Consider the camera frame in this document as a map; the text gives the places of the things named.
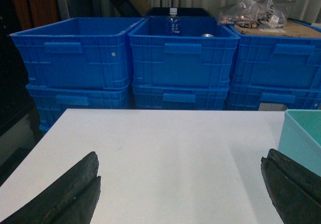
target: white table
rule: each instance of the white table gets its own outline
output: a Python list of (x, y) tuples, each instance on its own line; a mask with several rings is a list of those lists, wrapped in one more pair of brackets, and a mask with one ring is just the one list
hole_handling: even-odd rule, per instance
[(68, 109), (0, 187), (0, 220), (90, 151), (91, 223), (282, 224), (261, 175), (284, 112)]

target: clear plastic bag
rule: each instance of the clear plastic bag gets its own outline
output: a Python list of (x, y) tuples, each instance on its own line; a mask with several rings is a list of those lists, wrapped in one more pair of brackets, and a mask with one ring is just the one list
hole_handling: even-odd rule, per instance
[(265, 9), (264, 14), (257, 19), (257, 28), (276, 29), (286, 25), (286, 19), (292, 2), (280, 2), (277, 0), (265, 0), (261, 3)]
[(243, 28), (276, 29), (286, 24), (293, 2), (242, 0), (221, 8), (219, 25), (237, 25)]
[(256, 19), (263, 8), (254, 0), (242, 0), (239, 4), (221, 8), (219, 25), (239, 25), (256, 28)]

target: plastic water bottle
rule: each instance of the plastic water bottle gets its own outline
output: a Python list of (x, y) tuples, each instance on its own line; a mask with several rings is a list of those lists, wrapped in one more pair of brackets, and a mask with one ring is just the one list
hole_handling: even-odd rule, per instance
[(166, 19), (166, 31), (170, 36), (180, 35), (180, 18), (177, 16), (177, 8), (170, 8), (170, 16)]

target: bottle cap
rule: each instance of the bottle cap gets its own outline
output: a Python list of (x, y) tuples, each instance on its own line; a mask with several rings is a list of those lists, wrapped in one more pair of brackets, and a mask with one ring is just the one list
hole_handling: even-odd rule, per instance
[(170, 8), (171, 15), (177, 15), (177, 8)]

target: bottle label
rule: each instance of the bottle label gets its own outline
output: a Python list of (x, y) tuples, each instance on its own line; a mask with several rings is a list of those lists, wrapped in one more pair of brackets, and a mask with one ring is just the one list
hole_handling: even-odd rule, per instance
[(180, 22), (179, 21), (168, 21), (166, 22), (167, 31), (170, 35), (178, 36), (180, 33)]

